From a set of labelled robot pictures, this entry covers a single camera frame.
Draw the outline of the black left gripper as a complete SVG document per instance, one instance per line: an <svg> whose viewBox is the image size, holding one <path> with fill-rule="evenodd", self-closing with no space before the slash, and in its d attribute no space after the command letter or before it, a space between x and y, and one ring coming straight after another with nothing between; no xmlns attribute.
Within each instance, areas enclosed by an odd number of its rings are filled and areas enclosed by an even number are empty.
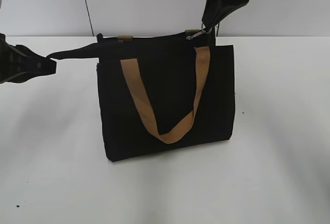
<svg viewBox="0 0 330 224"><path fill-rule="evenodd" d="M1 83L26 82L55 73L56 61L40 56L24 45L8 44L1 33Z"/></svg>

